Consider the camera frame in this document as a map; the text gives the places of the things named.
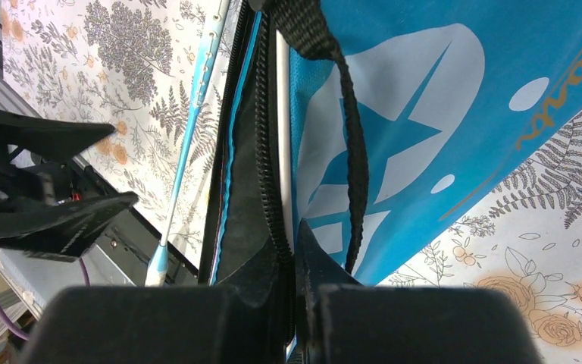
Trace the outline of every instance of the blue trim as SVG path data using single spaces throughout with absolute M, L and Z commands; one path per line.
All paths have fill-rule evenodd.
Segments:
M 246 51 L 246 57 L 244 58 L 244 65 L 239 74 L 239 79 L 237 80 L 237 88 L 235 90 L 235 98 L 233 99 L 233 105 L 231 106 L 231 117 L 229 122 L 229 155 L 227 163 L 227 176 L 224 185 L 224 207 L 222 208 L 222 223 L 220 225 L 220 233 L 217 236 L 217 242 L 215 245 L 215 254 L 213 256 L 213 269 L 211 270 L 211 284 L 215 284 L 217 280 L 217 267 L 220 265 L 220 254 L 222 253 L 222 240 L 224 238 L 224 231 L 227 226 L 227 216 L 229 210 L 229 199 L 230 199 L 230 182 L 231 182 L 231 168 L 233 167 L 233 157 L 235 155 L 235 146 L 233 145 L 233 126 L 235 124 L 235 119 L 237 116 L 237 109 L 239 103 L 242 101 L 242 90 L 244 88 L 244 82 L 246 80 L 246 74 L 249 70 L 249 64 L 251 64 L 251 57 L 253 56 L 253 49 L 255 48 L 255 40 L 258 35 L 258 28 L 260 27 L 260 13 L 255 15 L 255 20 L 253 22 L 253 33 L 251 34 L 251 39 L 249 40 L 249 48 Z

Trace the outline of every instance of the floral wallpaper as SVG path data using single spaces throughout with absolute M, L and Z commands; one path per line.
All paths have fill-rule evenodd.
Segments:
M 582 112 L 382 284 L 501 291 L 545 362 L 582 362 Z
M 113 124 L 85 159 L 163 231 L 189 90 L 212 2 L 203 0 L 4 0 L 4 79 L 41 116 Z M 239 2 L 197 122 L 170 241 L 198 265 L 217 120 Z
M 159 230 L 207 3 L 2 2 L 6 82 L 46 118 L 113 124 L 116 134 L 83 155 L 116 188 L 138 193 L 137 209 Z M 171 230 L 195 264 L 238 4 L 231 6 Z M 383 284 L 499 290 L 546 362 L 582 362 L 582 112 Z

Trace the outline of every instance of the blue fabric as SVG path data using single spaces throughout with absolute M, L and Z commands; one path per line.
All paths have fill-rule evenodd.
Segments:
M 253 20 L 253 29 L 257 30 L 260 27 L 260 13 L 255 15 Z M 227 173 L 226 179 L 224 181 L 224 201 L 222 206 L 222 220 L 220 224 L 220 231 L 217 234 L 215 247 L 215 255 L 213 257 L 213 268 L 211 270 L 211 284 L 215 284 L 217 280 L 217 267 L 220 266 L 221 253 L 222 253 L 222 240 L 224 238 L 224 232 L 227 226 L 228 210 L 229 210 L 229 200 L 230 200 L 230 183 L 231 183 L 231 169 L 233 168 L 233 158 L 235 157 L 235 146 L 233 144 L 233 127 L 235 125 L 235 119 L 237 116 L 237 110 L 239 108 L 239 103 L 242 101 L 242 90 L 244 89 L 244 83 L 246 81 L 246 75 L 249 70 L 249 64 L 251 64 L 251 57 L 253 56 L 253 49 L 255 48 L 255 40 L 257 38 L 257 31 L 254 31 L 249 39 L 249 48 L 246 50 L 246 57 L 244 58 L 244 65 L 239 73 L 239 79 L 237 80 L 237 88 L 235 90 L 235 98 L 233 99 L 233 104 L 231 105 L 231 114 L 229 121 L 228 130 L 228 161 L 227 161 Z
M 377 284 L 582 109 L 582 4 L 323 0 L 371 171 L 355 266 Z M 294 222 L 343 263 L 350 238 L 339 78 L 290 56 Z

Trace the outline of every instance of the blue and white stick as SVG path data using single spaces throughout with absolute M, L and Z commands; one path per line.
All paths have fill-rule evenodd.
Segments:
M 224 31 L 224 23 L 227 18 L 229 2 L 230 0 L 219 0 L 217 6 L 213 7 L 217 10 L 208 12 L 204 22 L 204 27 L 202 28 L 202 39 L 200 40 L 199 50 L 197 52 L 195 76 L 193 76 L 192 79 L 192 97 L 189 106 L 189 118 L 186 123 L 186 131 L 184 132 L 180 160 L 177 163 L 177 171 L 175 172 L 173 192 L 168 204 L 166 229 L 161 235 L 159 245 L 150 260 L 148 271 L 146 272 L 145 286 L 161 286 L 164 284 L 164 279 L 166 278 L 166 271 L 168 270 L 168 235 L 171 231 L 171 223 L 173 222 L 175 207 L 177 206 L 177 196 L 180 194 L 180 187 L 182 185 L 186 160 L 189 155 L 192 133 L 195 129 L 195 123 L 200 108 L 204 103 L 206 90 L 215 64 L 215 56 L 217 55 L 217 50 L 220 48 L 220 40 L 222 32 Z

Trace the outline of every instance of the black strap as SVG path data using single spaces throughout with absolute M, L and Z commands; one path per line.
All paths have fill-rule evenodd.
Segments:
M 345 270 L 352 273 L 362 241 L 362 222 L 369 193 L 369 165 L 349 67 L 340 44 L 329 31 L 319 0 L 271 0 L 265 10 L 271 14 L 275 27 L 289 46 L 302 57 L 334 61 L 340 72 L 340 88 L 345 106 L 347 184 L 352 226 Z
M 12 162 L 16 157 L 18 157 L 19 154 L 21 154 L 21 152 L 23 151 L 23 149 L 24 148 L 22 146 L 18 146 L 15 150 L 10 152 L 10 162 Z

